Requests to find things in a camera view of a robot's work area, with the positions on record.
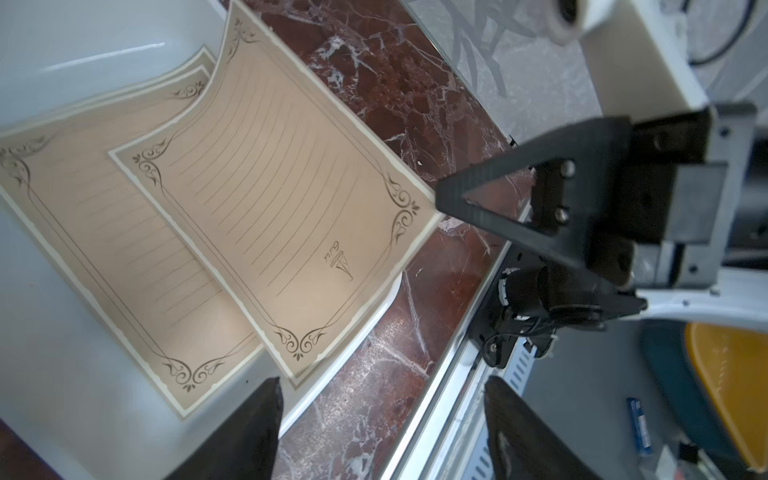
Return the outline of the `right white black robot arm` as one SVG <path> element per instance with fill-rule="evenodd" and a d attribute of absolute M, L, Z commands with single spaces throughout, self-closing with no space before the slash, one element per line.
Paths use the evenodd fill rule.
<path fill-rule="evenodd" d="M 651 290 L 767 283 L 767 132 L 749 102 L 643 122 L 594 118 L 441 179 L 437 209 L 518 250 L 474 334 L 492 367 L 521 337 L 601 331 Z"/>

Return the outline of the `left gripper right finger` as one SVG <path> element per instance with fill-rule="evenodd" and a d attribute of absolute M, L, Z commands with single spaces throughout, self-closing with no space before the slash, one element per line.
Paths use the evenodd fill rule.
<path fill-rule="evenodd" d="M 484 386 L 488 449 L 496 479 L 596 479 L 499 376 Z"/>

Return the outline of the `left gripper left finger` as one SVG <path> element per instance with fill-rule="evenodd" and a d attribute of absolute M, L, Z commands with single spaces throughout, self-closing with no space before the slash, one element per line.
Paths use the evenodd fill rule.
<path fill-rule="evenodd" d="M 280 379 L 261 385 L 168 477 L 269 479 L 283 416 Z"/>

